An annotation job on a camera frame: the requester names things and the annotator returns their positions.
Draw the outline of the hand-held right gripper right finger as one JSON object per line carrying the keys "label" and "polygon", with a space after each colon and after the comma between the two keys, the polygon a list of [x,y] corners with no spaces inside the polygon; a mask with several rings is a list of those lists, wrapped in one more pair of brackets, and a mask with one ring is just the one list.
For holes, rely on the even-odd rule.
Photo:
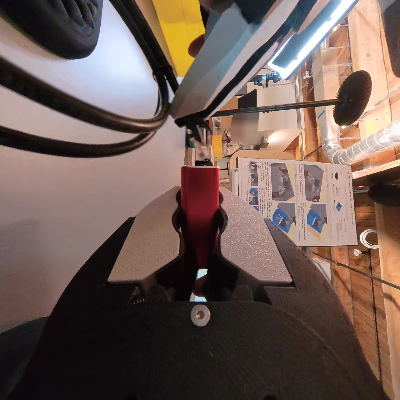
{"label": "hand-held right gripper right finger", "polygon": [[220,252],[237,272],[235,286],[291,286],[292,277],[259,212],[226,188],[220,188],[226,225]]}

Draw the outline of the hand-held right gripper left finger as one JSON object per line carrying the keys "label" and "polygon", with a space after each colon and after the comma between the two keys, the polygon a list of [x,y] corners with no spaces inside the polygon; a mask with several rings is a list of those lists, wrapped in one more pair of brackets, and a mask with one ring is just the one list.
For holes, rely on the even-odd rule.
{"label": "hand-held right gripper left finger", "polygon": [[180,238],[172,217],[178,208],[179,190],[173,187],[138,212],[108,283],[155,285],[156,273],[177,258]]}

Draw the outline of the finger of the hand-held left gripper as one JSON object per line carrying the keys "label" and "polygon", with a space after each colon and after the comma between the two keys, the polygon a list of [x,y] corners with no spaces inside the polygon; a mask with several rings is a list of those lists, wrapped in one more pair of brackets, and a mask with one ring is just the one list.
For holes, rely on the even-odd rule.
{"label": "finger of the hand-held left gripper", "polygon": [[279,47],[281,1],[228,3],[211,9],[204,44],[174,95],[174,120],[211,116]]}

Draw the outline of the yellow plastic bin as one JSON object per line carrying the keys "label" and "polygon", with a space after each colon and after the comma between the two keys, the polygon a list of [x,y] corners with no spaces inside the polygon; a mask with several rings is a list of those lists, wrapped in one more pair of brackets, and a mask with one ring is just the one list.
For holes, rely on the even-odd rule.
{"label": "yellow plastic bin", "polygon": [[197,0],[153,0],[157,18],[178,77],[184,77],[194,58],[190,43],[205,33],[200,3]]}

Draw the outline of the red ethernet splitter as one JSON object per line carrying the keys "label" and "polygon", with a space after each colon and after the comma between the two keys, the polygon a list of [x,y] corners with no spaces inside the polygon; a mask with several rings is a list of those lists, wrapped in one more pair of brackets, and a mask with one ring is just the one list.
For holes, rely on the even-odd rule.
{"label": "red ethernet splitter", "polygon": [[220,170],[215,166],[181,168],[183,233],[199,269],[207,269],[216,245],[217,227],[214,219],[219,211],[219,175]]}

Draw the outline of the grey desk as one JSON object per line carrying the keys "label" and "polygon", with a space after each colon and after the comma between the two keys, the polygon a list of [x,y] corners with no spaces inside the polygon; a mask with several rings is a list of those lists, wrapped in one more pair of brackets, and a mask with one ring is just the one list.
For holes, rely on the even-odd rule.
{"label": "grey desk", "polygon": [[[99,40],[80,60],[58,58],[1,19],[1,56],[113,113],[150,118],[157,84],[109,1]],[[48,316],[75,273],[147,203],[180,184],[185,130],[169,118],[132,153],[76,159],[1,146],[1,332]]]}

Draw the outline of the black wrist rest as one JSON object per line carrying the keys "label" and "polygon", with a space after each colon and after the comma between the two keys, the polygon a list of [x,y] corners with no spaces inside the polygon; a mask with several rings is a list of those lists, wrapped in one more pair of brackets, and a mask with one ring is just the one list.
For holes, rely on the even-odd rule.
{"label": "black wrist rest", "polygon": [[53,54],[88,57],[97,46],[102,0],[2,0],[1,16]]}

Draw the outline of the instruction board with wooden frame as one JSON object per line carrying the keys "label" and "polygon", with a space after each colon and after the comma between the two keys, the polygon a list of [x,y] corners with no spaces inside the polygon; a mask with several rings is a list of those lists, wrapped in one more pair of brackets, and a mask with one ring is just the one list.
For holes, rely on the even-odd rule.
{"label": "instruction board with wooden frame", "polygon": [[350,166],[252,150],[236,152],[231,164],[232,192],[296,245],[358,244]]}

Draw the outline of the silver ventilation duct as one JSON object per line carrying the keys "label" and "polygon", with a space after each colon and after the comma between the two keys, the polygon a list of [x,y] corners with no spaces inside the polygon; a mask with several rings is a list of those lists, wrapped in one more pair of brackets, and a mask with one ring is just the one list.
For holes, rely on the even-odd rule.
{"label": "silver ventilation duct", "polygon": [[340,144],[338,127],[334,127],[331,121],[325,122],[321,138],[323,153],[331,163],[350,166],[399,146],[400,120],[357,141],[346,149]]}

